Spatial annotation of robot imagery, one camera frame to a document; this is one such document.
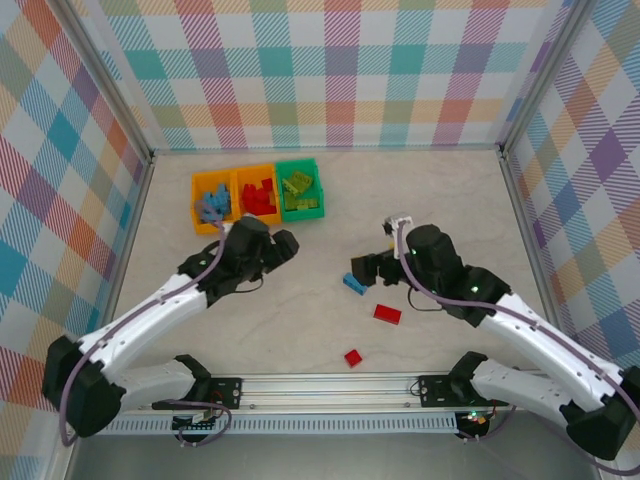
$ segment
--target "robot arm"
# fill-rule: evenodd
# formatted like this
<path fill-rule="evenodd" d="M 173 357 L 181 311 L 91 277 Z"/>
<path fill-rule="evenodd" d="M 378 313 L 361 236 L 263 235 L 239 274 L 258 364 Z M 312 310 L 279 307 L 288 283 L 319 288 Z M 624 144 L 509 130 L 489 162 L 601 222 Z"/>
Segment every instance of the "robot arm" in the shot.
<path fill-rule="evenodd" d="M 126 369 L 170 329 L 235 292 L 240 283 L 261 279 L 298 252 L 298 243 L 290 232 L 281 230 L 272 237 L 267 225 L 244 216 L 229 231 L 217 266 L 198 283 L 189 285 L 212 264 L 212 251 L 217 246 L 214 242 L 187 258 L 158 291 L 114 322 L 76 342 L 62 336 L 51 344 L 42 392 L 58 410 L 71 372 L 90 354 L 71 385 L 66 412 L 68 423 L 80 437 L 99 432 L 121 410 L 166 399 L 210 401 L 211 376 L 188 355 L 161 366 Z M 182 291 L 167 296 L 177 289 Z M 159 302 L 129 318 L 154 300 Z M 113 336 L 103 340 L 114 329 Z"/>
<path fill-rule="evenodd" d="M 398 226 L 402 222 L 412 225 L 406 218 L 400 215 L 385 220 L 385 232 L 396 240 L 394 250 L 352 259 L 352 272 L 359 282 L 371 286 L 380 276 L 385 286 L 399 282 L 412 285 L 399 261 L 398 244 L 406 241 L 406 263 L 422 287 L 443 299 L 500 305 L 534 320 L 588 357 L 621 385 L 634 403 L 640 401 L 638 367 L 622 372 L 617 365 L 578 345 L 538 316 L 493 273 L 464 265 L 451 238 L 438 227 L 419 226 L 407 233 L 406 240 L 399 239 Z M 450 388 L 460 401 L 479 395 L 517 405 L 565 428 L 588 453 L 606 460 L 615 458 L 635 424 L 635 416 L 611 385 L 542 329 L 499 310 L 454 303 L 441 305 L 448 314 L 502 337 L 549 376 L 520 372 L 485 355 L 468 352 L 449 374 Z"/>

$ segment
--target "orange bin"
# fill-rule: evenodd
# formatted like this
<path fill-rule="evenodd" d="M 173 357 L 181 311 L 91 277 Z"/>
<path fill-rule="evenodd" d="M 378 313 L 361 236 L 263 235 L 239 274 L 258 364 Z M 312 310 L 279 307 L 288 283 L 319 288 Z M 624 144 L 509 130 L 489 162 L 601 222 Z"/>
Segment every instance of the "orange bin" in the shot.
<path fill-rule="evenodd" d="M 191 177 L 191 218 L 196 233 L 198 235 L 210 235 L 218 232 L 216 227 L 200 220 L 195 209 L 196 202 L 202 200 L 206 192 L 215 193 L 221 183 L 227 186 L 227 190 L 231 194 L 231 214 L 226 215 L 223 221 L 232 223 L 246 213 L 242 204 L 244 186 L 251 183 L 256 188 L 262 188 L 262 180 L 267 178 L 270 178 L 273 182 L 273 191 L 269 192 L 269 203 L 276 206 L 276 213 L 259 215 L 258 218 L 267 225 L 276 225 L 282 223 L 282 210 L 280 209 L 276 169 L 273 164 L 194 173 Z"/>

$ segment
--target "blue toy brick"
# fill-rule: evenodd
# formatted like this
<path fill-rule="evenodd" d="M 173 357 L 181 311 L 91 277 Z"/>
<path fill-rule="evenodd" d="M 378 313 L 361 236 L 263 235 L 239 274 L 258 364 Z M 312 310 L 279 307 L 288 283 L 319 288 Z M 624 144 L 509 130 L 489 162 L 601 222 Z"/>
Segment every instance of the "blue toy brick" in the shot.
<path fill-rule="evenodd" d="M 342 283 L 359 295 L 364 295 L 367 292 L 367 287 L 361 285 L 351 273 L 345 273 L 344 277 L 342 277 Z"/>

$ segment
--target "beige table surface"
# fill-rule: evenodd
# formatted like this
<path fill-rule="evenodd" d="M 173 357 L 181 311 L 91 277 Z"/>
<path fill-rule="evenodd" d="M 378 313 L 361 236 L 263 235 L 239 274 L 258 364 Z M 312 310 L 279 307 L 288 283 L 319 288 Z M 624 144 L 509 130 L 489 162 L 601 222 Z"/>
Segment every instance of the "beige table surface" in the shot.
<path fill-rule="evenodd" d="M 377 285 L 364 297 L 342 284 L 350 258 L 388 248 L 382 220 L 404 211 L 451 235 L 463 260 L 496 273 L 543 313 L 523 242 L 492 151 L 233 153 L 160 156 L 128 265 L 117 314 L 154 292 L 215 237 L 198 236 L 189 215 L 195 172 L 313 156 L 326 217 L 283 225 L 296 258 L 262 289 L 223 298 L 165 335 L 135 365 L 189 353 L 212 373 L 447 371 L 468 350 L 509 366 L 532 365 L 500 338 L 445 313 L 419 313 L 406 286 Z M 420 307 L 435 306 L 414 294 Z M 399 326 L 372 318 L 376 304 L 402 310 Z"/>

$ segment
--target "plastic bin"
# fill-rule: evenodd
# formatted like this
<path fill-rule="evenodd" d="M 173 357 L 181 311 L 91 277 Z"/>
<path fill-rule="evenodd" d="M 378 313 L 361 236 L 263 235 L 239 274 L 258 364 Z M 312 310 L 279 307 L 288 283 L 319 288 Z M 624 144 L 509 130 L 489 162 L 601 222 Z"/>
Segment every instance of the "plastic bin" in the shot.
<path fill-rule="evenodd" d="M 318 207 L 306 210 L 287 211 L 284 208 L 284 188 L 282 180 L 288 179 L 293 172 L 300 171 L 313 177 L 313 183 L 309 190 L 304 192 L 298 198 L 317 198 Z M 324 191 L 322 183 L 320 183 L 320 175 L 318 175 L 318 165 L 315 159 L 305 158 L 303 160 L 291 160 L 276 163 L 276 174 L 278 177 L 278 189 L 280 190 L 280 205 L 282 205 L 282 220 L 284 222 L 298 222 L 300 220 L 310 220 L 313 218 L 324 217 Z"/>
<path fill-rule="evenodd" d="M 198 216 L 195 204 L 202 200 L 205 192 L 214 192 L 218 185 L 224 183 L 231 194 L 231 213 L 223 218 L 225 223 L 235 222 L 241 217 L 238 206 L 238 182 L 235 170 L 217 170 L 215 172 L 194 173 L 191 177 L 191 218 L 198 235 L 216 233 L 218 229 L 213 225 L 202 222 Z"/>
<path fill-rule="evenodd" d="M 279 187 L 278 180 L 276 178 L 276 169 L 272 163 L 266 165 L 256 165 L 252 167 L 243 167 L 235 169 L 236 178 L 237 178 L 237 196 L 231 196 L 231 199 L 235 198 L 238 212 L 240 212 L 240 216 L 246 213 L 244 208 L 244 204 L 242 203 L 242 192 L 244 191 L 244 186 L 247 184 L 253 184 L 256 188 L 262 188 L 262 180 L 270 178 L 273 183 L 273 191 L 269 192 L 269 203 L 271 205 L 276 206 L 276 213 L 270 215 L 257 215 L 257 218 L 260 221 L 266 223 L 267 225 L 277 225 L 282 223 L 282 215 L 280 205 L 282 202 L 280 201 L 279 195 Z"/>

